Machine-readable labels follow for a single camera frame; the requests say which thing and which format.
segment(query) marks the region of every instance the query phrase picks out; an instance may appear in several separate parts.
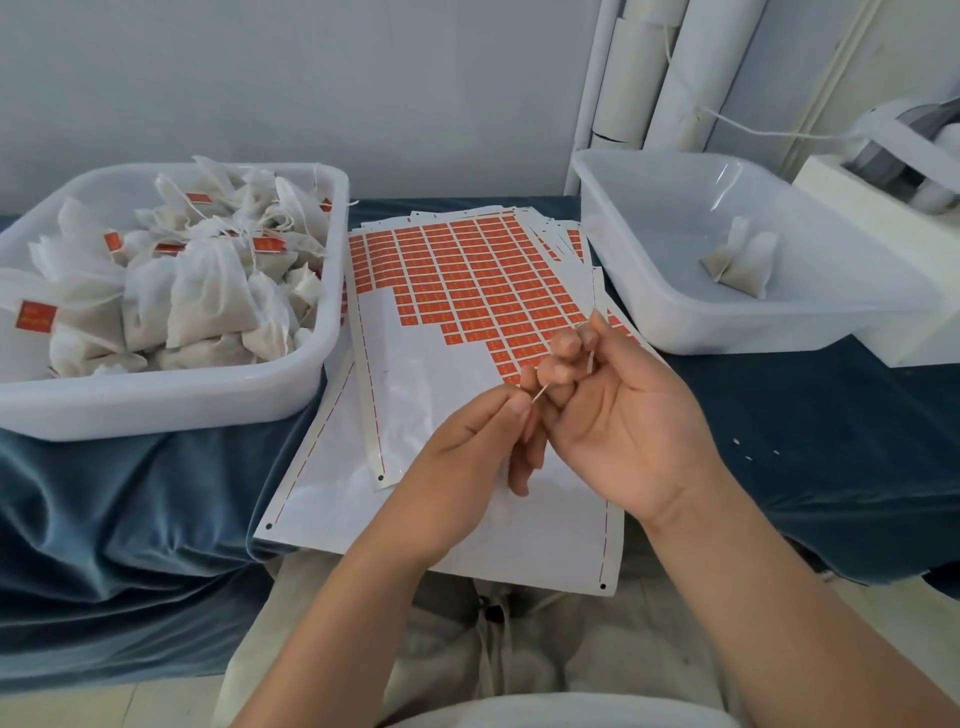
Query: wrist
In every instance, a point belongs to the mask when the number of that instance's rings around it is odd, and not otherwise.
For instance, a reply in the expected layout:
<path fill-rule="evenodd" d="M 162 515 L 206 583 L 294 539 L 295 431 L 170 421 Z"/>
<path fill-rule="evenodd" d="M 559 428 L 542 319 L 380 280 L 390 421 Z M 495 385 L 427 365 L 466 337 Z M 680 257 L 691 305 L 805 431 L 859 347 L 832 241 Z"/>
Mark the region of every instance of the wrist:
<path fill-rule="evenodd" d="M 674 489 L 672 498 L 652 517 L 627 509 L 649 534 L 666 534 L 682 530 L 691 521 L 698 521 L 705 512 L 719 517 L 731 496 L 743 492 L 740 484 L 722 462 L 719 467 L 691 476 Z"/>
<path fill-rule="evenodd" d="M 397 507 L 395 495 L 387 499 L 357 542 L 363 541 L 364 548 L 375 551 L 395 569 L 423 575 L 440 559 L 425 553 L 420 535 L 409 527 L 410 519 Z"/>

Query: plastic bin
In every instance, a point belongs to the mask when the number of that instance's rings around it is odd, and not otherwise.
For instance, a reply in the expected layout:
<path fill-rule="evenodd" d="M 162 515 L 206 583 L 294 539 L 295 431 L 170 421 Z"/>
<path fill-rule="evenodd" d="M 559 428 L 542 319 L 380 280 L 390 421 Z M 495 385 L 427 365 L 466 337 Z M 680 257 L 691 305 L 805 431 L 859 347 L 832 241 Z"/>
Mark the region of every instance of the plastic bin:
<path fill-rule="evenodd" d="M 891 314 L 927 310 L 932 283 L 832 210 L 743 159 L 587 150 L 582 219 L 640 332 L 677 354 L 821 349 Z M 780 236 L 767 298 L 714 283 L 701 257 L 733 218 Z"/>
<path fill-rule="evenodd" d="M 334 167 L 257 164 L 303 189 L 314 179 L 330 199 L 330 229 L 317 325 L 307 344 L 277 361 L 240 367 L 51 379 L 49 337 L 13 328 L 0 310 L 0 427 L 44 440 L 88 440 L 148 432 L 278 420 L 316 394 L 324 359 L 340 332 L 347 248 L 349 180 Z M 154 178 L 190 184 L 192 163 L 125 164 L 72 180 L 0 234 L 0 267 L 33 271 L 27 242 L 59 234 L 57 213 L 75 197 L 121 231 L 139 227 L 133 211 L 162 204 Z"/>

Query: person's right hand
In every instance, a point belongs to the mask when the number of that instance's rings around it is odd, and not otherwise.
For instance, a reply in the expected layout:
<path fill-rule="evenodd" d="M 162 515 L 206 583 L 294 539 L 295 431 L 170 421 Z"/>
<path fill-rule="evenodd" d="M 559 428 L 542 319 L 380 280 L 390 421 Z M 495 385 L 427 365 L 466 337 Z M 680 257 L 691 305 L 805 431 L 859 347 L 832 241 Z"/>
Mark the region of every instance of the person's right hand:
<path fill-rule="evenodd" d="M 597 311 L 578 330 L 559 332 L 536 370 L 523 370 L 527 392 L 544 385 L 537 406 L 557 454 L 644 525 L 669 518 L 686 495 L 727 476 L 693 393 Z"/>

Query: blue cloth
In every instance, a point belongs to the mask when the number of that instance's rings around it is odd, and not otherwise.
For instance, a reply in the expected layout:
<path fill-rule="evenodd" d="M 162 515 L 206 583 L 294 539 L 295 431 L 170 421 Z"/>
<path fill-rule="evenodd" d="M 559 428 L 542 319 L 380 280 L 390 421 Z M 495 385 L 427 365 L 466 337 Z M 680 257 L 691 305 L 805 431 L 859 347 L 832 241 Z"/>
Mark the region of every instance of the blue cloth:
<path fill-rule="evenodd" d="M 575 198 L 371 201 L 351 224 L 492 203 L 579 217 Z M 960 367 L 888 370 L 853 339 L 668 359 L 734 474 L 837 571 L 887 581 L 960 559 Z M 222 671 L 269 592 L 258 562 L 276 549 L 252 531 L 318 385 L 263 425 L 83 443 L 0 431 L 0 692 Z"/>

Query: person's left hand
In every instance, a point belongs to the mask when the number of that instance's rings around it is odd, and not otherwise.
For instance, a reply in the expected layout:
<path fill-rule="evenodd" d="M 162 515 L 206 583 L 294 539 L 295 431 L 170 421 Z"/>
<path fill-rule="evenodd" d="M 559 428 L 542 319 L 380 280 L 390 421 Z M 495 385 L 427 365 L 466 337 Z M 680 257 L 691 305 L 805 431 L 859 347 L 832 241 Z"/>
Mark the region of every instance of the person's left hand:
<path fill-rule="evenodd" d="M 529 394 L 504 384 L 450 415 L 371 523 L 381 543 L 425 570 L 435 566 L 479 525 L 508 457 L 511 490 L 526 495 L 527 478 L 542 466 L 542 452 L 531 464 L 530 444 L 521 442 L 532 410 Z"/>

